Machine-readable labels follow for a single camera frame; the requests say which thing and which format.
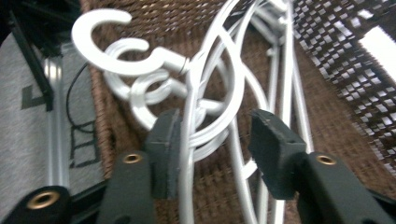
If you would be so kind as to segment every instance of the wicker basket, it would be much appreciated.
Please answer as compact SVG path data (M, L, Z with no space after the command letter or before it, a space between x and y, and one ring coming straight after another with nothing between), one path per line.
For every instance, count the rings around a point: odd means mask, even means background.
M186 56L197 52L206 28L224 1L172 1L172 0L81 0L82 10L101 7L123 9L133 15L128 26L103 25L93 33L96 44L105 49L109 44L125 36L147 39L150 47L169 48ZM249 1L236 10L244 10ZM259 76L260 83L267 83L269 46L253 29L249 29L242 59ZM396 182L371 150L372 136L361 135L356 129L359 117L349 104L338 98L337 90L326 81L305 51L296 46L313 141L318 151L332 153L342 158L366 187L396 197ZM145 54L126 54L126 59L136 60ZM104 82L102 72L94 67L92 95L96 110L96 131L101 148L105 178L111 176L114 158L121 152L139 149L147 133L134 121L127 103L118 100ZM209 82L207 95L221 95L219 79ZM178 99L167 100L152 108L153 112L165 108L182 107ZM249 111L255 107L252 92L247 90L241 111L238 113L241 144L247 148L249 138ZM233 182L228 149L222 146L208 158L195 164L194 215L196 223L243 223L242 213ZM178 223L177 201L156 202L158 223ZM295 204L287 203L286 223L298 223Z

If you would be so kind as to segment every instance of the brass grommet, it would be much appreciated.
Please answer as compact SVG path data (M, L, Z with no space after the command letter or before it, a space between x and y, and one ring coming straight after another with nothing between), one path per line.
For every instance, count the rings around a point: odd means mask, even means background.
M323 155L317 156L317 161L326 165L335 165L337 163L335 159Z
M38 193L27 203L27 207L30 209L41 209L48 207L58 201L60 195L58 192L53 190L43 191Z
M129 154L126 155L123 159L123 162L125 163L135 163L141 161L143 158L139 154Z

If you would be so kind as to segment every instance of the black cable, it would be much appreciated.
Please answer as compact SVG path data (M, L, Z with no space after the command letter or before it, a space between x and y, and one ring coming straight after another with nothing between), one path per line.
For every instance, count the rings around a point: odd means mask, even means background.
M70 114L70 105L69 105L69 101L70 101L70 93L73 90L73 86L75 85L78 77L81 75L81 73L84 71L84 69L87 67L87 63L84 63L84 65L82 65L82 67L78 70L78 72L76 73L76 76L73 78L72 83L70 84L69 89L67 90L67 94L66 94L66 115L67 115L67 119L69 120L70 124L72 125L72 127L74 127L75 129L81 131L82 133L94 133L94 130L85 130L82 127L86 126L89 122L87 123L83 123L83 124L76 124L73 119L72 116Z

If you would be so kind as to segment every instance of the hanger hook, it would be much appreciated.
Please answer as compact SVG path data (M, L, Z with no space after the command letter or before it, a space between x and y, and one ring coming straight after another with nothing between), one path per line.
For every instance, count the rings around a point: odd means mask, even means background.
M189 59L162 47L154 49L145 60L125 62L108 56L94 44L92 31L96 26L108 22L128 24L131 19L132 16L129 13L117 9L106 8L87 12L80 16L73 25L73 42L82 56L95 66L128 77L146 75L161 67L182 74L189 70ZM134 45L134 50L137 51L149 49L149 43L143 39L133 38L130 40L130 44Z

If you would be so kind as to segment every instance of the gray fabric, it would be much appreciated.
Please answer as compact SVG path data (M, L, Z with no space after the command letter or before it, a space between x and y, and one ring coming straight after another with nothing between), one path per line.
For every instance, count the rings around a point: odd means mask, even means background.
M84 60L70 47L64 48L64 97ZM40 91L15 39L10 35L0 48L0 219L30 191L46 186L47 113L45 105L21 109L22 89ZM71 114L76 123L94 120L91 81L88 71L78 79L71 94ZM67 123L65 139L70 148ZM91 134L76 132L78 143L92 140ZM75 161L92 159L93 146L76 150ZM100 162L70 169L70 191L75 194L103 178Z

